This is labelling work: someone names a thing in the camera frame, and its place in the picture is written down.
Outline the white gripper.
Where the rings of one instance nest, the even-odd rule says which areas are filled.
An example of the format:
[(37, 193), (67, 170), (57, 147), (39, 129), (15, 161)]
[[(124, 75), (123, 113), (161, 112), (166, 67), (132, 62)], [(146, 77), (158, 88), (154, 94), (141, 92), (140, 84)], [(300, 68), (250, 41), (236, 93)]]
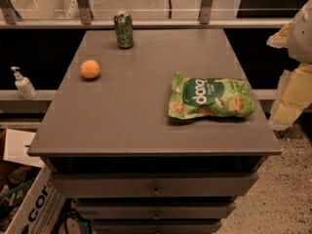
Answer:
[(288, 47), (289, 56), (301, 63), (294, 71), (285, 70), (280, 77), (269, 123), (274, 131), (284, 131), (312, 103), (312, 0), (300, 9), (292, 23), (286, 23), (271, 35), (266, 45)]

